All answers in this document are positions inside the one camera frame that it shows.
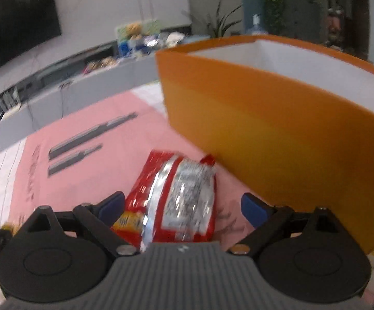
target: black circular motor housing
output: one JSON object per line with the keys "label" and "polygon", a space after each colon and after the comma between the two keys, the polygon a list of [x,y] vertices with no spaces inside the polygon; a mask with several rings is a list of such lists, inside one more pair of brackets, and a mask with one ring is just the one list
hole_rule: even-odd
{"label": "black circular motor housing", "polygon": [[267,246],[257,259],[266,281],[310,303],[334,303],[361,294],[370,278],[366,255],[347,232],[311,228]]}
{"label": "black circular motor housing", "polygon": [[101,248],[65,235],[52,209],[38,208],[0,253],[0,287],[27,302],[59,302],[92,289],[108,266]]}

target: television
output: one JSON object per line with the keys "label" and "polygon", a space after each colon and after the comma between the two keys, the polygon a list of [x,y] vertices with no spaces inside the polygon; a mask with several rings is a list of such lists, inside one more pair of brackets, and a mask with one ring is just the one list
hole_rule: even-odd
{"label": "television", "polygon": [[0,0],[0,67],[60,34],[55,0]]}

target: snack package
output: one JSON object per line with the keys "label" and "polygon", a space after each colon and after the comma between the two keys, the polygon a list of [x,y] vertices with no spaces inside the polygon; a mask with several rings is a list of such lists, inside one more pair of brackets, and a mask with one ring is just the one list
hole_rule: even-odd
{"label": "snack package", "polygon": [[210,241],[214,233],[215,160],[153,150],[112,230],[144,250],[151,242]]}

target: metal bolt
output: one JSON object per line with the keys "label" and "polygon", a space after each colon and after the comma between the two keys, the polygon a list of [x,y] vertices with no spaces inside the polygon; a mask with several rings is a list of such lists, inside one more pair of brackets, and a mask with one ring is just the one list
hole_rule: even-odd
{"label": "metal bolt", "polygon": [[131,256],[137,252],[137,249],[132,245],[121,245],[117,247],[117,253],[121,256]]}
{"label": "metal bolt", "polygon": [[248,253],[250,253],[250,247],[241,243],[237,243],[230,248],[230,252],[232,252],[234,255],[247,255]]}

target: brown door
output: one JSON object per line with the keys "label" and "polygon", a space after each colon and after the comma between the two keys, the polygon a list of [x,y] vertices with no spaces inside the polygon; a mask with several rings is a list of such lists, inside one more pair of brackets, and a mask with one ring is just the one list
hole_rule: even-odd
{"label": "brown door", "polygon": [[356,56],[367,60],[369,50],[369,2],[352,0],[353,48]]}

